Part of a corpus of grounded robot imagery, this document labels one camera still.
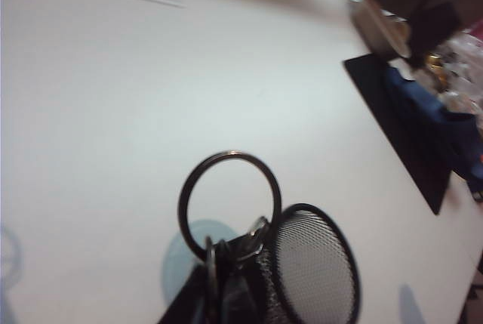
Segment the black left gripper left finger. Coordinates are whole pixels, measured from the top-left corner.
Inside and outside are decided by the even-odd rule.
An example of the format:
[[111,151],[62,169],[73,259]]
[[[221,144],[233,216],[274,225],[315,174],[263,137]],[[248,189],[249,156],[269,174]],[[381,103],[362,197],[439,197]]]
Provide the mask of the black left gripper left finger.
[[181,290],[158,321],[159,324],[209,323],[208,269],[196,265]]

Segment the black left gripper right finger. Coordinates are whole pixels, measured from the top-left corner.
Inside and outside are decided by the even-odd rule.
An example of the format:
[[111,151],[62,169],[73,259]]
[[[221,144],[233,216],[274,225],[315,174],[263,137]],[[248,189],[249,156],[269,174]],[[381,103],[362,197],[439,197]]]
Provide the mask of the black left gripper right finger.
[[221,301],[221,322],[261,323],[251,290],[243,276],[230,276],[226,281]]

